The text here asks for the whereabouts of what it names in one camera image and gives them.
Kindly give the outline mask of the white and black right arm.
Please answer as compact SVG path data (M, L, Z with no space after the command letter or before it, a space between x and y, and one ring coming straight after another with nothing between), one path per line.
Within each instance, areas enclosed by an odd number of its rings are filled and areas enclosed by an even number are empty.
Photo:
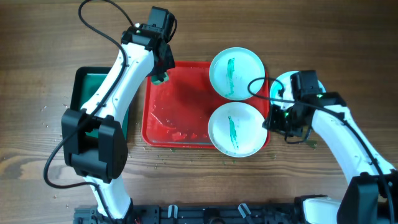
M305 223L397 223L397 169L371 145L337 92L297 95L286 110L273 105L263 127L287 137L304 126L317 133L348 183L342 201L299 197Z

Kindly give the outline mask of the green and yellow sponge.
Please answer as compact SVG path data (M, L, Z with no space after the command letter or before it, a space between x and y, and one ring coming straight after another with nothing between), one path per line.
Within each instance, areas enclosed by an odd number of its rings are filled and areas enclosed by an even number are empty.
M168 80L169 80L169 76L168 76L167 72L153 75L150 78L150 81L153 85L161 85L162 83L165 83Z

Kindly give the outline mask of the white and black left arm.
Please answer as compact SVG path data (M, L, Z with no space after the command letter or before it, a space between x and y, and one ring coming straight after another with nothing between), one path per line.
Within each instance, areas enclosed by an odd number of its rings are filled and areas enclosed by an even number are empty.
M132 206L121 177L128 154L123 120L144 79L154 76L163 83L166 71L174 68L169 42L175 30L155 24L128 28L100 87L80 110L68 109L62 116L65 163L93 189L108 223L125 220Z

